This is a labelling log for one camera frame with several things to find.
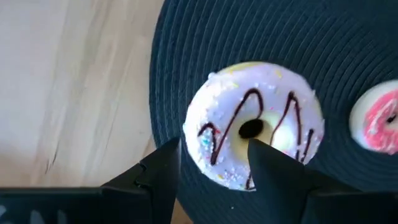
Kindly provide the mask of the small pink iced donut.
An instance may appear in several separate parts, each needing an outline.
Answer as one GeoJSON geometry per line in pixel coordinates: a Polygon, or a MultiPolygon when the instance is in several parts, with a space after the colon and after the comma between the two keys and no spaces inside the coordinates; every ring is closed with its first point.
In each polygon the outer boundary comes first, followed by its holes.
{"type": "Polygon", "coordinates": [[[368,89],[349,116],[351,137],[363,148],[378,153],[398,153],[398,80],[368,89]]]}

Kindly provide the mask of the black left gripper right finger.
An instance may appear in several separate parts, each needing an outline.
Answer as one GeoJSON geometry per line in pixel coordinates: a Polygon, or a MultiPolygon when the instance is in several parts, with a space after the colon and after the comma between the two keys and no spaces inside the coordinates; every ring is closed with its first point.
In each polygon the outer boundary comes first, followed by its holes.
{"type": "Polygon", "coordinates": [[[271,224],[302,224],[311,193],[328,196],[359,191],[257,139],[249,141],[248,159],[271,224]]]}

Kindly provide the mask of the large donut with brown drizzle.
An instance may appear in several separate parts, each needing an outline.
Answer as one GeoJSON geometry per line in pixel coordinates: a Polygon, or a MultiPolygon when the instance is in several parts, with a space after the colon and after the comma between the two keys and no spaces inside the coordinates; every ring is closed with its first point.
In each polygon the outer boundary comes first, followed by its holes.
{"type": "Polygon", "coordinates": [[[231,190],[255,190],[248,142],[258,139],[308,164],[325,120],[306,79],[283,66],[244,62],[210,73],[190,102],[183,133],[200,172],[231,190]]]}

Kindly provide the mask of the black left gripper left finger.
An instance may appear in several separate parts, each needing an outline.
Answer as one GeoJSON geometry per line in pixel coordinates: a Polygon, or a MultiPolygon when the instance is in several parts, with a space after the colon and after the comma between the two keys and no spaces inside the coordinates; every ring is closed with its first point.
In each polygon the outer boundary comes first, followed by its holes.
{"type": "Polygon", "coordinates": [[[105,183],[122,223],[170,224],[178,189],[181,139],[172,138],[105,183]]]}

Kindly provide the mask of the dark blue round woven placemat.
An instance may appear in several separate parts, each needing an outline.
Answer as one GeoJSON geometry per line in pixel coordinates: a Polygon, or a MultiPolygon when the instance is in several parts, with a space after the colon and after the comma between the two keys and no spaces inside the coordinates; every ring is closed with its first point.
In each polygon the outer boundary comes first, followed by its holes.
{"type": "Polygon", "coordinates": [[[210,72],[249,60],[283,65],[314,87],[326,136],[310,167],[398,192],[398,155],[362,149],[347,121],[362,93],[398,78],[398,0],[165,0],[150,62],[155,142],[182,133],[210,72]]]}

